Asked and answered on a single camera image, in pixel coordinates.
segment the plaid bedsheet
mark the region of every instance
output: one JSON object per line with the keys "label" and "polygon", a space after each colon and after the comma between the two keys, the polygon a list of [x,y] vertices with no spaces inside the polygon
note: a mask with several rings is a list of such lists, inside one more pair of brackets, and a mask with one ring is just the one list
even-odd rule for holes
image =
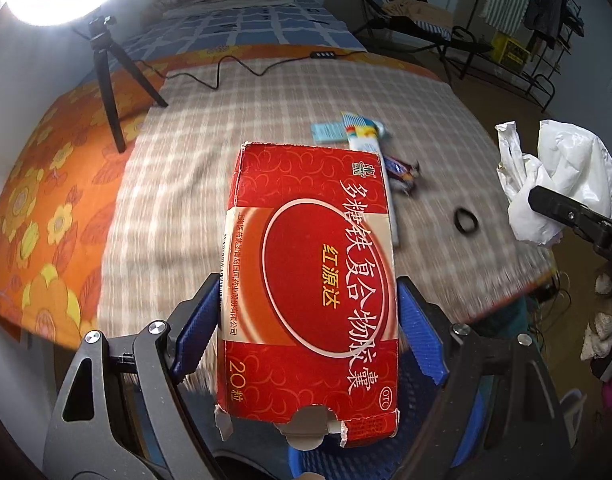
{"label": "plaid bedsheet", "polygon": [[[311,46],[279,44],[221,47],[158,59],[154,67],[162,73],[197,66],[210,66],[214,71],[225,54],[259,60],[303,57],[311,51]],[[339,54],[347,52],[338,50]],[[420,66],[365,52],[346,61],[436,78]],[[162,86],[162,79],[152,70],[145,70],[144,75],[155,88]],[[46,111],[0,195],[0,317],[70,348],[77,348],[81,337],[97,328],[102,258],[117,194],[153,105],[126,71],[113,72],[111,78],[126,151],[117,153],[99,86],[96,81],[87,83],[59,97]],[[196,160],[192,153],[189,156],[188,167],[192,167]],[[155,166],[150,171],[159,172]],[[113,267],[104,268],[105,276],[114,272]],[[126,315],[112,306],[107,308],[106,317]],[[122,325],[125,320],[119,318],[116,323]],[[19,339],[19,330],[9,324],[6,327]]]}
{"label": "plaid bedsheet", "polygon": [[[272,60],[254,60],[260,70]],[[214,67],[193,69],[210,79]],[[169,80],[166,109],[152,108],[116,201],[102,260],[97,310],[107,336],[136,333],[192,297],[222,259],[228,186],[247,141],[311,144],[310,124],[351,111],[392,133],[385,153],[419,159],[411,198],[395,195],[407,274],[453,321],[481,317],[549,272],[548,253],[515,240],[499,187],[493,142],[445,83],[385,66],[306,60],[252,77],[222,68],[210,92]],[[455,208],[473,211],[480,232],[464,237]]]}

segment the black cable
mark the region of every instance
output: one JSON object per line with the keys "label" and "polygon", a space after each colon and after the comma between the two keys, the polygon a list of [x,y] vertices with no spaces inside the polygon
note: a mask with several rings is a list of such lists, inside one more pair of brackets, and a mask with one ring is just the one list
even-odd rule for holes
{"label": "black cable", "polygon": [[560,296],[561,280],[560,280],[560,274],[558,272],[552,277],[552,284],[555,287],[555,295],[553,296],[552,301],[550,302],[550,308],[548,308],[548,310],[543,309],[541,311],[542,312],[542,319],[541,319],[542,323],[546,319],[548,319],[548,316],[550,316],[550,314],[552,313],[552,310],[555,307],[555,303],[558,297]]}
{"label": "black cable", "polygon": [[[552,303],[550,304],[550,309],[548,309],[548,312],[546,312],[545,316],[542,316],[542,323],[544,323],[544,321],[546,321],[547,319],[550,319],[550,316],[555,311],[555,304],[557,303],[557,300],[560,297],[560,293],[564,295],[564,294],[568,294],[568,291],[563,290],[563,289],[558,289],[557,295],[555,296],[555,298],[552,300]],[[568,294],[568,299],[569,299],[569,303],[572,303],[572,300],[570,299],[570,294]]]}
{"label": "black cable", "polygon": [[[335,57],[333,57],[331,59],[336,59],[338,57],[352,56],[353,54],[356,54],[357,52],[362,52],[362,51],[347,52],[346,54],[335,54]],[[155,69],[155,67],[153,67],[149,63],[146,63],[143,59],[137,59],[135,62],[142,63],[142,65],[150,68],[151,70],[153,70],[153,72],[155,74],[157,74],[162,79],[175,79],[176,77],[187,76],[187,77],[190,77],[190,78],[194,79],[199,84],[204,85],[206,88],[209,88],[209,89],[211,89],[213,91],[217,91],[219,89],[219,87],[220,87],[220,73],[221,73],[221,68],[222,68],[222,62],[225,59],[233,59],[237,63],[239,63],[241,66],[243,66],[246,70],[248,70],[252,75],[255,75],[257,77],[262,77],[262,76],[265,76],[266,73],[270,69],[275,67],[275,66],[278,66],[278,65],[281,65],[281,64],[284,64],[284,63],[290,63],[290,62],[293,62],[293,61],[302,61],[304,59],[313,59],[313,57],[309,55],[309,56],[303,56],[303,57],[291,57],[290,59],[282,59],[280,61],[276,61],[274,63],[271,63],[269,66],[267,66],[265,69],[263,69],[262,72],[257,73],[251,67],[249,67],[246,63],[244,63],[241,59],[239,59],[239,58],[237,58],[235,56],[226,55],[226,56],[223,56],[217,62],[217,78],[216,78],[216,81],[215,81],[214,85],[211,85],[210,83],[207,83],[206,81],[202,81],[201,79],[197,78],[196,76],[194,76],[190,72],[180,72],[180,73],[177,73],[177,74],[174,74],[174,75],[165,75],[165,74],[161,73],[159,70]]]}
{"label": "black cable", "polygon": [[562,292],[563,294],[566,294],[568,296],[568,304],[566,307],[564,307],[564,310],[562,310],[558,316],[554,319],[554,321],[548,325],[548,328],[545,328],[542,332],[547,333],[551,328],[553,328],[555,326],[555,324],[561,319],[562,316],[564,316],[564,314],[566,314],[569,310],[570,307],[573,304],[573,299],[570,297],[570,294],[568,293],[567,290],[561,289],[560,292]]}
{"label": "black cable", "polygon": [[537,339],[537,344],[540,346],[540,352],[544,354],[544,360],[548,360],[548,349],[544,333],[539,329],[538,321],[533,317],[533,322],[528,326],[530,333],[534,334]]}

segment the blue package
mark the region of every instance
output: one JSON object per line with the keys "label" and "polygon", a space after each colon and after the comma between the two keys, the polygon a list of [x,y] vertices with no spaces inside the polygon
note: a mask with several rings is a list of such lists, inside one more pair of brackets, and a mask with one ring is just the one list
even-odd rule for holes
{"label": "blue package", "polygon": [[343,142],[346,140],[346,130],[342,123],[311,124],[310,130],[313,140],[321,144],[326,142]]}

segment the bed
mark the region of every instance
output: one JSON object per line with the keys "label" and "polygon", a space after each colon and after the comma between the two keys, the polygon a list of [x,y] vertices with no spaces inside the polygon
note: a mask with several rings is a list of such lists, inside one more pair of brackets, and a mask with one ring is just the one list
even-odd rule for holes
{"label": "bed", "polygon": [[[319,47],[352,56],[304,60],[255,78],[222,67],[211,92],[189,78],[150,98],[112,67],[128,148],[117,153],[96,81],[59,97],[30,135],[0,197],[0,316],[76,348],[92,328],[135,333],[165,319],[218,271],[228,182],[242,142],[311,144],[310,124],[342,110],[382,120],[384,150],[418,158],[414,197],[397,195],[396,272],[455,322],[469,322],[552,272],[548,253],[519,244],[506,217],[499,154],[448,85],[422,67],[363,52],[343,23],[311,0],[164,20],[124,44],[161,73],[212,80],[230,54],[261,69]],[[452,224],[456,206],[481,222]]]}

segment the black hair tie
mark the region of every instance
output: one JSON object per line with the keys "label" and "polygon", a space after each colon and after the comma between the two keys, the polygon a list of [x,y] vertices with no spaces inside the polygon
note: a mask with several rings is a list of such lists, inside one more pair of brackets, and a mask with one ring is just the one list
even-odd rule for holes
{"label": "black hair tie", "polygon": [[[470,220],[472,221],[471,228],[466,229],[462,225],[462,217],[470,218]],[[454,222],[455,227],[457,227],[457,230],[461,232],[464,236],[470,236],[471,234],[475,234],[477,231],[480,230],[480,222],[477,220],[477,217],[467,209],[464,209],[463,207],[458,207],[455,210],[455,214],[452,217],[452,221]]]}

